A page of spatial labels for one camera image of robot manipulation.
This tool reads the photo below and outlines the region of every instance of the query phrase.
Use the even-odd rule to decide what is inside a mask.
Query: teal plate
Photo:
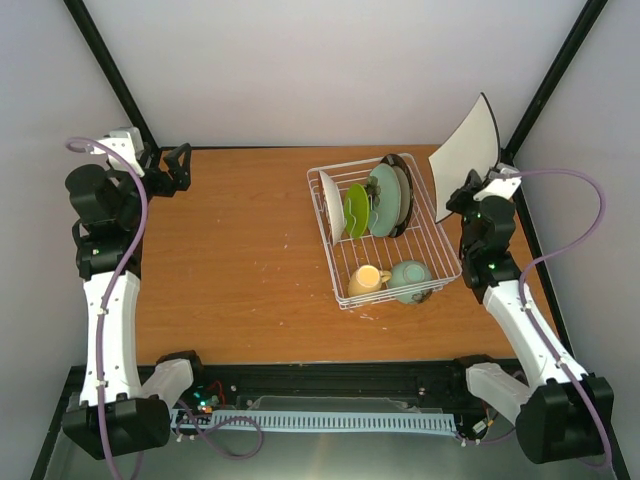
[[[366,190],[371,205],[369,231],[374,237],[386,237],[396,226],[400,214],[401,193],[396,172],[381,163],[371,171]]]

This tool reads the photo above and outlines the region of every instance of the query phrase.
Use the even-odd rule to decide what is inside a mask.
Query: wooden table
[[[416,306],[392,301],[350,313],[334,298],[307,170],[408,152],[431,188],[427,158],[435,149],[195,150],[189,191],[151,202],[136,316],[138,362],[186,349],[207,364],[513,356],[461,278]],[[443,225],[457,248],[459,219]],[[531,260],[520,228],[511,252],[521,268]],[[530,284],[550,320],[537,276]]]

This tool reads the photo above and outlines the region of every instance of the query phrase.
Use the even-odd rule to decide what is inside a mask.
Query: mug
[[[388,288],[402,288],[409,285],[429,282],[433,280],[433,275],[424,263],[408,260],[398,263],[391,269],[391,281]],[[425,288],[417,292],[407,292],[396,295],[395,299],[407,305],[416,305],[427,300],[431,296],[432,289]]]
[[[350,297],[377,292],[390,279],[391,272],[378,270],[373,265],[363,265],[351,275],[347,291]]]

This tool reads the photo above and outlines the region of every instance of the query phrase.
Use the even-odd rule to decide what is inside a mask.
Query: dish rack
[[[458,257],[442,226],[436,225],[434,221],[435,209],[416,160],[408,153],[402,153],[400,156],[411,171],[414,203],[411,222],[405,232],[397,238],[374,237],[367,231],[365,235],[354,240],[344,233],[335,246],[332,245],[330,238],[331,229],[319,172],[325,172],[338,185],[340,197],[344,203],[344,196],[349,186],[353,183],[366,185],[369,173],[380,163],[382,157],[312,168],[307,172],[313,208],[329,263],[333,291],[338,305],[343,310],[387,302],[401,294],[413,294],[425,290],[436,292],[442,290],[462,272]],[[362,265],[391,270],[394,265],[405,260],[417,260],[427,265],[433,279],[396,288],[383,286],[378,292],[352,298],[348,296],[349,279]]]

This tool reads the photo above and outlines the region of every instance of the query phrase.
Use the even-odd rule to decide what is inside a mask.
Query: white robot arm
[[[90,153],[106,153],[98,148],[103,145],[132,167],[142,180],[148,200],[154,195],[173,196],[190,186],[188,144],[164,156],[168,171],[163,171],[152,164],[150,150],[142,143],[136,128],[115,130],[92,143],[96,146],[89,149]],[[105,457],[98,426],[98,385],[104,387],[110,447],[112,455],[117,456],[167,443],[170,409],[202,369],[195,352],[178,352],[159,359],[154,373],[141,384],[135,348],[142,259],[142,245],[138,244],[118,276],[105,309],[101,356],[104,372],[103,379],[98,379],[96,334],[102,298],[125,251],[142,228],[141,199],[133,179],[117,158],[108,157],[109,170],[84,165],[71,172],[65,181],[71,204],[80,217],[72,233],[77,246],[76,264],[84,280],[89,339],[80,404],[65,413],[63,430],[96,459]]]
[[[527,378],[525,385],[497,364],[480,362],[466,369],[467,388],[516,427],[520,446],[531,461],[599,454],[603,451],[599,433],[568,375],[578,379],[606,428],[611,422],[613,391],[604,378],[589,375],[562,346],[526,284],[524,301],[520,298],[520,270],[508,251],[515,231],[515,205],[509,200],[520,182],[503,179],[514,173],[516,169],[502,164],[486,178],[472,170],[447,202],[448,210],[462,216],[460,259],[465,284],[502,327]],[[548,345],[537,330],[549,339]]]

